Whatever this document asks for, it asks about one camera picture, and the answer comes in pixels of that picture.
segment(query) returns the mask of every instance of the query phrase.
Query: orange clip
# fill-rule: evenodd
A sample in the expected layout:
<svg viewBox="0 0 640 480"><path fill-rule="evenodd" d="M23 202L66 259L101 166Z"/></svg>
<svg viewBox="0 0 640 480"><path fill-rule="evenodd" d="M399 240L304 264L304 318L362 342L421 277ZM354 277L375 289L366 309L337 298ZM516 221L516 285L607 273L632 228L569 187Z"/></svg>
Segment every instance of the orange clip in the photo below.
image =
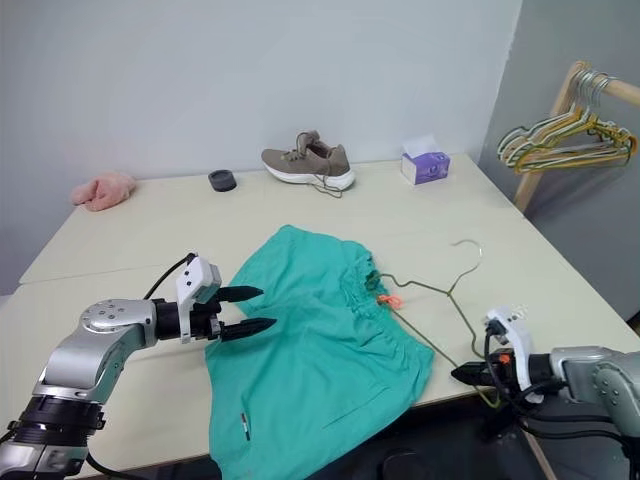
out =
<svg viewBox="0 0 640 480"><path fill-rule="evenodd" d="M398 310L404 305L402 299L397 295L378 295L377 300L378 304L386 303L394 310Z"/></svg>

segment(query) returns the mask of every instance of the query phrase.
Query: sneaker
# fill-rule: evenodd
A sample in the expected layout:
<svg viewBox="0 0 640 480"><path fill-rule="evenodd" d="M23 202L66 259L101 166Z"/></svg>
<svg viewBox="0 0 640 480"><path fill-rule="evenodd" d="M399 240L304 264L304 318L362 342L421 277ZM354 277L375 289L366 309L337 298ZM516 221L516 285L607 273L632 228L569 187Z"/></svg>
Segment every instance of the sneaker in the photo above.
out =
<svg viewBox="0 0 640 480"><path fill-rule="evenodd" d="M300 133L294 150L264 150L262 162L283 182L309 183L334 192L347 189L356 178L344 147L329 147L315 130Z"/></svg>

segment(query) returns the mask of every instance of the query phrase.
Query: green shorts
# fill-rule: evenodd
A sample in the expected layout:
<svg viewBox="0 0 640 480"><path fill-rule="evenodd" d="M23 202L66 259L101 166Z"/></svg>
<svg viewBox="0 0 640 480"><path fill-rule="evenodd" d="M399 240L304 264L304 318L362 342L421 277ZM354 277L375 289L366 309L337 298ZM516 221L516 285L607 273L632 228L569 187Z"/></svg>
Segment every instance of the green shorts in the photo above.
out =
<svg viewBox="0 0 640 480"><path fill-rule="evenodd" d="M433 351L377 304L374 270L359 243L285 226L235 276L265 292L242 311L278 321L206 349L210 451L225 480L303 479L420 397Z"/></svg>

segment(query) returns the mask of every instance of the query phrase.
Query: purple tissue box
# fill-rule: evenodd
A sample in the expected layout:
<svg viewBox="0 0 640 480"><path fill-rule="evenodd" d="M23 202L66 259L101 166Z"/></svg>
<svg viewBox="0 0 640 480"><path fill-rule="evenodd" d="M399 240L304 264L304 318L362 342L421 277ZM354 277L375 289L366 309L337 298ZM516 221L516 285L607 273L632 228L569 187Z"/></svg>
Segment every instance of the purple tissue box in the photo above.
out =
<svg viewBox="0 0 640 480"><path fill-rule="evenodd" d="M449 156L442 152L423 153L415 158L405 153L402 155L400 169L412 185L418 185L446 177L449 173L449 162Z"/></svg>

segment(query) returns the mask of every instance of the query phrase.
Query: white tabletop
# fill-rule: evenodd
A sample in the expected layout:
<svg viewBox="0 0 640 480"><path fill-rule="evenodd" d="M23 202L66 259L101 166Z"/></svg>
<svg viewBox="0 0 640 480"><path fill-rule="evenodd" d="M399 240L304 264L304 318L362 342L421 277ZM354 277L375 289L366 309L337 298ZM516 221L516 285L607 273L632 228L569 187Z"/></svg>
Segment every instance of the white tabletop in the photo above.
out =
<svg viewBox="0 0 640 480"><path fill-rule="evenodd" d="M450 244L474 239L484 259L455 297L479 334L487 310L506 304L526 309L538 352L589 344L640 348L623 320L466 156L454 157L447 179L417 187L405 183L395 163L358 166L357 175L358 184L341 200L251 173L239 176L236 192L216 194L204 177L155 180L113 210L76 210L25 275L29 281L36 274L69 278L25 284L0 311L0 385L8 392L0 420L20 414L49 354L86 306L141 297L188 250L218 264L230 280L284 223L360 241L380 270L444 288L476 259L472 246ZM121 241L105 240L105 229ZM80 251L74 255L75 248ZM158 266L144 267L150 264ZM172 285L163 285L158 296L174 298ZM388 286L404 298L402 313L416 328L458 362L474 360L470 335L446 298ZM241 318L233 306L223 316ZM208 452L211 391L204 346L161 342L131 357L105 407L107 427L90 440L96 458L124 469ZM450 370L437 356L419 404L470 393ZM83 473L90 472L85 466Z"/></svg>

